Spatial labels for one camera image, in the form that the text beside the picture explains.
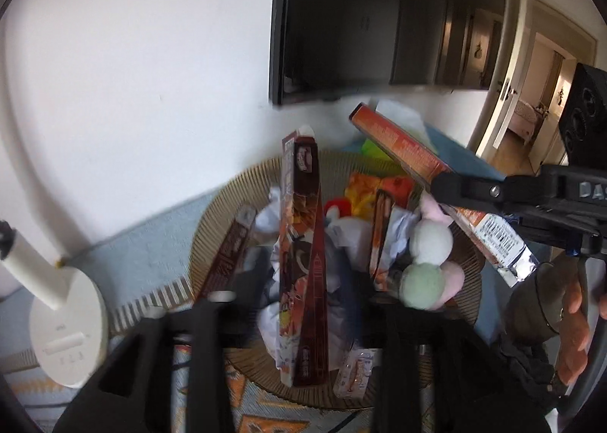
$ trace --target human hand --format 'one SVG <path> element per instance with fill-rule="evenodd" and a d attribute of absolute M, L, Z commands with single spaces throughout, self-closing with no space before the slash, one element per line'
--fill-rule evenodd
<path fill-rule="evenodd" d="M 590 328 L 580 311 L 582 287 L 577 278 L 567 286 L 563 297 L 563 319 L 561 320 L 561 347 L 558 351 L 556 370 L 565 385 L 570 385 L 582 374 L 588 364 L 586 346 L 590 340 Z M 607 320 L 607 295 L 599 302 L 602 318 Z"/>

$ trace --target woven basket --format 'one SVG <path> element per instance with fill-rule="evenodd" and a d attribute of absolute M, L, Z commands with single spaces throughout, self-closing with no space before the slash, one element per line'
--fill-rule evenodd
<path fill-rule="evenodd" d="M 352 171 L 379 177 L 406 174 L 391 161 L 377 160 L 351 152 L 321 151 L 321 186 L 323 201 L 342 197 Z M 247 202 L 258 210 L 268 204 L 272 185 L 280 184 L 280 157 L 275 157 L 248 168 L 230 180 L 216 195 L 202 215 L 194 233 L 190 253 L 190 282 L 197 295 L 206 278 L 211 262 L 225 236 L 238 207 Z M 453 252 L 450 260 L 457 262 L 465 272 L 465 283 L 456 296 L 460 312 L 474 324 L 481 301 L 481 274 L 484 258 L 468 237 L 454 224 Z M 234 367 L 268 392 L 300 405 L 324 409 L 362 409 L 372 407 L 376 395 L 376 381 L 371 378 L 362 400 L 339 399 L 333 395 L 332 373 L 329 383 L 305 388 L 289 388 L 280 382 L 274 359 L 268 354 L 261 338 L 254 339 L 250 348 L 232 349 L 226 353 Z M 420 358 L 422 387 L 432 380 L 432 363 L 429 356 Z"/>

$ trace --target orange packaging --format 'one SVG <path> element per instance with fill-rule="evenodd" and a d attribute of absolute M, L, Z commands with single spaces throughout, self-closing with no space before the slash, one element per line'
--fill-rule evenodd
<path fill-rule="evenodd" d="M 350 114 L 350 121 L 426 189 L 436 175 L 451 171 L 430 149 L 364 103 Z M 524 280 L 538 266 L 523 239 L 502 217 L 461 207 L 445 209 L 509 286 Z"/>
<path fill-rule="evenodd" d="M 325 229 L 318 147 L 296 132 L 282 142 L 278 365 L 285 385 L 329 378 Z"/>
<path fill-rule="evenodd" d="M 415 182 L 407 176 L 378 178 L 353 171 L 344 196 L 350 201 L 353 216 L 372 221 L 378 190 L 392 195 L 395 204 L 406 209 L 414 187 Z"/>

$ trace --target wall-mounted tv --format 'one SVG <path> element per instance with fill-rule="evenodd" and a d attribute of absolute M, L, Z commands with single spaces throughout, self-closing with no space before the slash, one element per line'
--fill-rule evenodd
<path fill-rule="evenodd" d="M 506 0 L 273 0 L 275 105 L 391 86 L 487 89 Z"/>

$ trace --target pink pom-pom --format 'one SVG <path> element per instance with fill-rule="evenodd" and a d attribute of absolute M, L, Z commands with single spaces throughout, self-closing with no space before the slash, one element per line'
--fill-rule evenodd
<path fill-rule="evenodd" d="M 464 286 L 464 271 L 455 262 L 443 262 L 441 271 L 442 275 L 445 277 L 445 289 L 443 290 L 441 297 L 430 310 L 438 310 L 459 293 Z"/>
<path fill-rule="evenodd" d="M 451 216 L 447 216 L 442 211 L 441 206 L 438 205 L 438 202 L 434 200 L 434 197 L 426 191 L 421 193 L 420 212 L 423 219 L 440 222 L 446 226 L 449 226 L 453 222 Z"/>

